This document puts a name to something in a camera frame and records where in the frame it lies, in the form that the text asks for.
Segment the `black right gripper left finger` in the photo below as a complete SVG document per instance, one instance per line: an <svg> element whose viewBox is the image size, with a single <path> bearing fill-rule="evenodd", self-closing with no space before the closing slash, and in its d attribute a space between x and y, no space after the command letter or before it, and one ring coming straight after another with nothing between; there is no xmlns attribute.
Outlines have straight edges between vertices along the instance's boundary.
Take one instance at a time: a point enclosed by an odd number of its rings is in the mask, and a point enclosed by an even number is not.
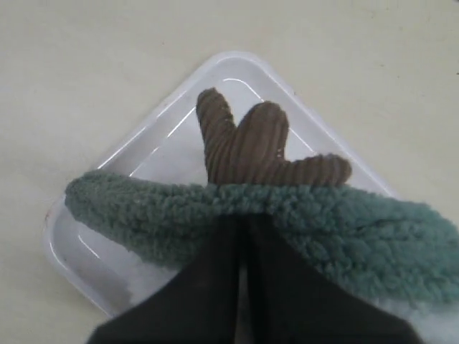
<svg viewBox="0 0 459 344"><path fill-rule="evenodd" d="M234 343L245 225L221 216L210 239L154 295L99 325L89 343Z"/></svg>

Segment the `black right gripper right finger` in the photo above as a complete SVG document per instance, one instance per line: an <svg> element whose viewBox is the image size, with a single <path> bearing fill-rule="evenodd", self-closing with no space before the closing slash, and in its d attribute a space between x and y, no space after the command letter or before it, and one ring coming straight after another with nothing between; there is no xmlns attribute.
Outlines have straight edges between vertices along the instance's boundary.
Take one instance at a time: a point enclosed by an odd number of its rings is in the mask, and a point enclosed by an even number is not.
<svg viewBox="0 0 459 344"><path fill-rule="evenodd" d="M421 343L414 328L327 280L267 215L240 217L255 343Z"/></svg>

